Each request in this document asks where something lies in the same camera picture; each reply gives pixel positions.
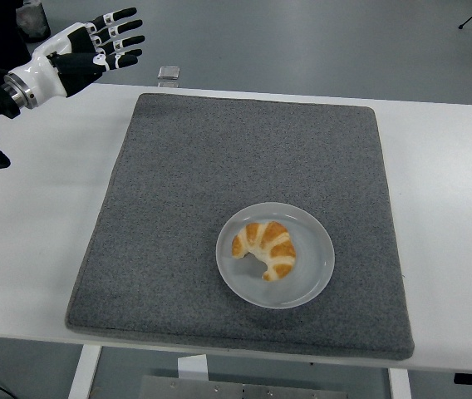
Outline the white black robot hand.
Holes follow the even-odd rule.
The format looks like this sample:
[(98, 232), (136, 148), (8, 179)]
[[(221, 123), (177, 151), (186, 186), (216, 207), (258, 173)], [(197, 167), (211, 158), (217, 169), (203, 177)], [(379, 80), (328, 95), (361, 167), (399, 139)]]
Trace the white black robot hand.
[(33, 109), (56, 96), (70, 97), (108, 71), (135, 65), (145, 37), (135, 35), (142, 26), (129, 7), (76, 22), (32, 53), (31, 60), (12, 69), (2, 87), (21, 108)]

